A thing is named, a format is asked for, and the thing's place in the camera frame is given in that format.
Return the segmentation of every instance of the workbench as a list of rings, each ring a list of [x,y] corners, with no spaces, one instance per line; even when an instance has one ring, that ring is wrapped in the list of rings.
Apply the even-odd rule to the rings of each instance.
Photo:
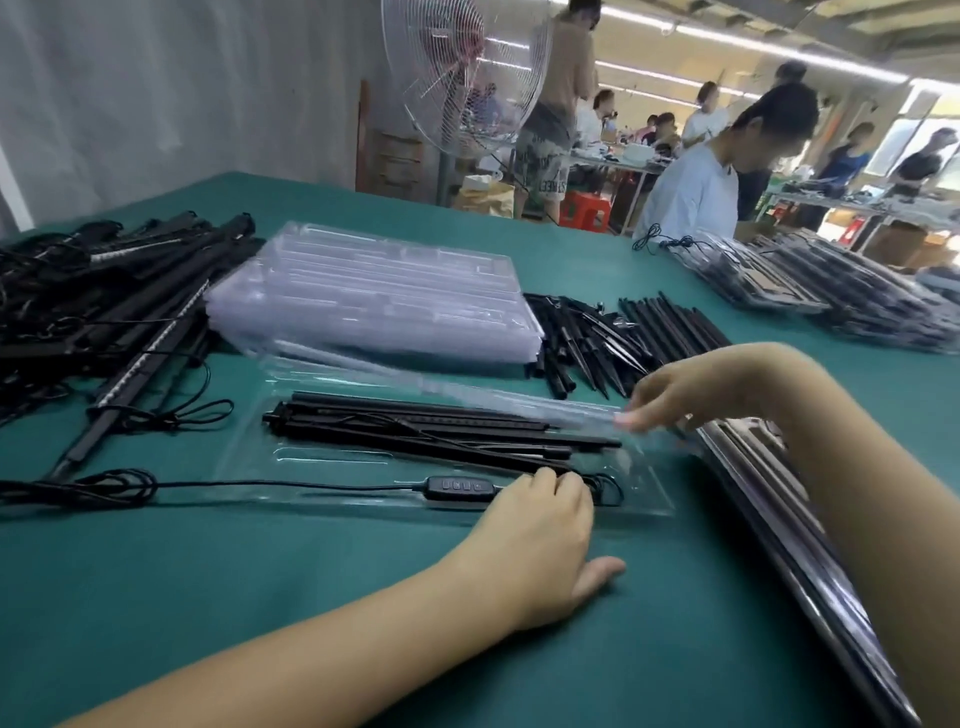
[[[735,310],[670,255],[635,253],[610,235],[243,174],[107,216],[133,226],[186,209],[217,224],[247,211],[264,235],[293,219],[510,255],[525,290],[590,303],[615,306],[618,297],[662,290],[703,309],[733,342],[781,340],[811,354],[915,456],[950,487],[960,486],[955,358],[877,349],[803,320]],[[208,361],[206,396],[231,397],[238,413],[250,411],[267,386],[256,365],[230,352]],[[196,384],[185,381],[183,392]],[[525,386],[547,396],[542,381]],[[600,401],[583,387],[575,397]],[[115,436],[89,469],[138,466],[161,480],[210,478],[239,421],[234,416],[213,432]],[[3,428],[0,476],[43,475],[83,422],[84,402],[76,398]],[[629,568],[607,593],[569,622],[515,636],[453,670],[374,724],[871,724],[713,476],[692,454],[678,449],[676,456],[678,476],[664,483],[675,517],[595,534],[591,553],[620,556]],[[386,587],[440,559],[466,533],[460,525],[253,504],[30,518],[0,511],[0,722],[51,725],[214,651]]]

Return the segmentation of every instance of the shorts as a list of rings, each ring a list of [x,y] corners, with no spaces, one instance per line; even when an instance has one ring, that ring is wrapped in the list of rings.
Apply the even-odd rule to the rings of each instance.
[[[516,138],[514,177],[535,200],[558,202],[566,195],[570,173],[570,150],[529,129]]]

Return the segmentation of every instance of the white curtain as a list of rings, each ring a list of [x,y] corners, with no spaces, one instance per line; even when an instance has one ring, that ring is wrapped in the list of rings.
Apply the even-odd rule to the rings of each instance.
[[[0,146],[38,225],[231,170],[352,187],[363,78],[370,125],[412,133],[379,0],[0,0]]]

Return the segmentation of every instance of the worker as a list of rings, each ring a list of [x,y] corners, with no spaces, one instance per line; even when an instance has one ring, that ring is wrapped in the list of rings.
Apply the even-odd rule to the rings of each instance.
[[[938,129],[931,134],[926,146],[902,161],[890,175],[893,186],[887,194],[916,197],[923,188],[924,182],[944,166],[944,159],[939,153],[947,147],[955,146],[956,143],[957,132],[950,127]]]
[[[643,129],[637,129],[635,132],[633,132],[632,134],[630,134],[630,137],[628,137],[628,141],[630,141],[630,142],[635,142],[636,144],[639,144],[640,142],[643,141],[643,137],[644,137],[644,136],[646,136],[646,135],[647,135],[648,133],[650,133],[650,132],[655,132],[655,131],[657,130],[657,117],[658,117],[658,116],[659,116],[659,115],[658,115],[658,114],[655,114],[655,113],[650,114],[650,115],[647,117],[647,125],[646,125],[645,127],[643,127]]]
[[[600,146],[604,123],[613,115],[616,95],[609,88],[601,88],[593,103],[583,103],[577,110],[577,139],[574,146],[586,151]]]
[[[774,75],[773,88],[784,84],[799,84],[806,76],[806,63],[802,61],[787,61],[780,65]],[[770,169],[757,169],[754,172],[739,174],[739,193],[737,198],[737,218],[753,220],[756,206],[763,193],[767,191],[773,172]]]
[[[660,175],[647,198],[634,239],[650,240],[654,224],[680,240],[698,231],[733,237],[737,174],[765,170],[800,152],[819,118],[817,95],[803,84],[767,91],[719,135],[698,144]]]
[[[601,135],[607,119],[615,113],[615,94],[601,88],[593,97],[593,103],[582,102],[577,110],[577,140],[574,148],[578,154],[599,155],[606,151]],[[570,167],[568,186],[591,193],[603,191],[607,179],[606,170],[595,164],[575,162]]]
[[[857,124],[847,135],[846,143],[829,153],[827,163],[816,176],[828,197],[843,197],[847,185],[866,168],[871,157],[867,145],[875,130],[876,127],[869,121]],[[801,205],[797,210],[797,224],[816,232],[823,225],[826,215],[826,207]]]
[[[596,93],[590,32],[600,22],[600,6],[601,0],[569,0],[566,10],[551,20],[553,41],[543,88],[516,140],[516,218],[533,194],[543,203],[547,218],[560,220],[577,129],[577,99],[592,99]]]
[[[730,417],[777,424],[924,726],[955,725],[960,499],[826,370],[782,344],[668,364],[639,383],[618,423],[645,432]],[[66,726],[358,726],[511,633],[568,617],[624,571],[613,556],[585,560],[592,525],[578,475],[524,475],[435,566],[179,669]]]
[[[641,144],[653,147],[657,154],[664,157],[673,155],[673,150],[680,144],[680,135],[677,134],[677,117],[670,111],[657,117],[656,128],[640,139]]]
[[[719,109],[720,86],[707,81],[697,93],[700,107],[690,114],[681,134],[678,153],[685,152],[695,144],[710,141],[730,125],[730,115],[726,109]]]

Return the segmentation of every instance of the plastic blister packaging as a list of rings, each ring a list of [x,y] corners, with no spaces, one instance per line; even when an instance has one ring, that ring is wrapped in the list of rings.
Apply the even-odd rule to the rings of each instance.
[[[828,301],[815,319],[885,346],[960,352],[960,307],[862,255],[821,240],[785,241],[769,254]]]
[[[297,223],[206,300],[217,330],[251,344],[524,364],[543,336],[506,256]]]
[[[843,571],[803,486],[765,424],[719,421],[699,430],[707,461],[764,546],[814,627],[883,725],[919,726],[866,610]]]
[[[600,474],[605,481],[596,509],[599,526],[629,527],[638,519],[668,516],[673,505],[663,490],[661,474],[677,467],[677,440],[666,433],[637,437],[613,426],[615,407],[561,402],[505,391],[470,387],[438,377],[372,368],[366,371],[330,366],[275,354],[260,362],[271,375],[264,397],[245,420],[224,453],[217,478],[224,480],[271,479],[323,483],[346,488],[410,487],[431,476],[483,477],[505,486],[518,473],[452,461],[400,455],[385,449],[330,445],[275,435],[263,415],[294,393],[321,393],[365,400],[395,400],[453,404],[548,422],[563,435],[616,438],[619,448],[576,452],[569,466],[586,475]],[[480,503],[432,501],[411,491],[318,492],[266,485],[237,486],[220,492],[229,500],[294,503],[318,512],[387,519],[435,522],[474,521],[486,507]]]
[[[736,240],[698,231],[693,239],[661,245],[731,303],[801,314],[829,309],[765,255]]]

